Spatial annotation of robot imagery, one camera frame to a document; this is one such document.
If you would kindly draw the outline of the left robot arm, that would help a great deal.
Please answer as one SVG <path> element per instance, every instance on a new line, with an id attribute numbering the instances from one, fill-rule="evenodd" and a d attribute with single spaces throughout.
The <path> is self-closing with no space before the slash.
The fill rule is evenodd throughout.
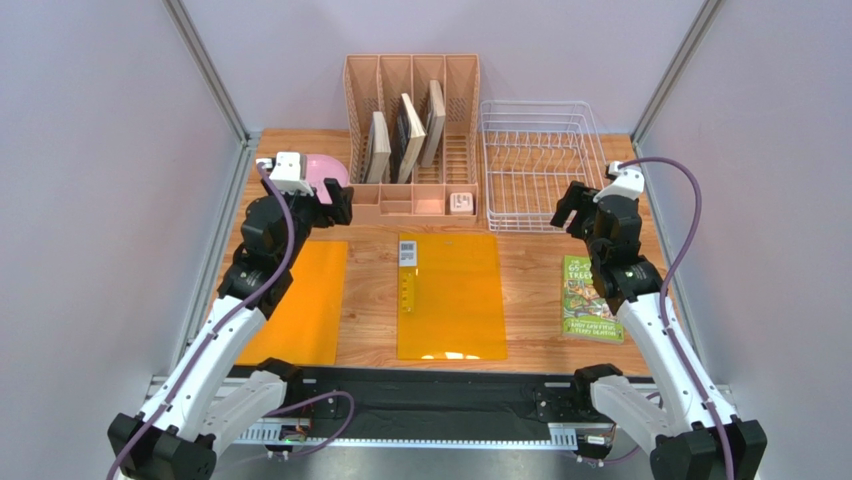
<path id="1" fill-rule="evenodd" d="M 334 178 L 307 191 L 270 180 L 264 188 L 246 209 L 242 241 L 198 335 L 139 412 L 110 424 L 116 459 L 108 478 L 209 479 L 240 435 L 284 406 L 299 372 L 274 358 L 224 399 L 215 396 L 292 285 L 291 269 L 312 230 L 351 223 L 354 190 Z"/>

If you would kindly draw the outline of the pink plate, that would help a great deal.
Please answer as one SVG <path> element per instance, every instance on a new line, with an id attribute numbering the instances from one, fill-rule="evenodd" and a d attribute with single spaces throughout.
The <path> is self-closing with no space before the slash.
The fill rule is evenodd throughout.
<path id="1" fill-rule="evenodd" d="M 343 188 L 349 186 L 348 169 L 339 160 L 324 154 L 307 154 L 306 181 L 316 191 L 319 201 L 330 205 L 332 200 L 324 184 L 328 178 L 335 179 Z"/>

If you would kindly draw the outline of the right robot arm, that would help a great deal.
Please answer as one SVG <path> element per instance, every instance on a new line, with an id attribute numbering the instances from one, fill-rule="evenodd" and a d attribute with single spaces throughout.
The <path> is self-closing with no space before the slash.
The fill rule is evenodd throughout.
<path id="1" fill-rule="evenodd" d="M 768 440 L 743 420 L 691 350 L 664 280 L 640 253 L 638 201 L 570 183 L 551 219 L 582 240 L 592 284 L 626 328 L 662 400 L 649 400 L 611 364 L 575 372 L 586 408 L 612 420 L 649 458 L 656 479 L 754 479 Z"/>

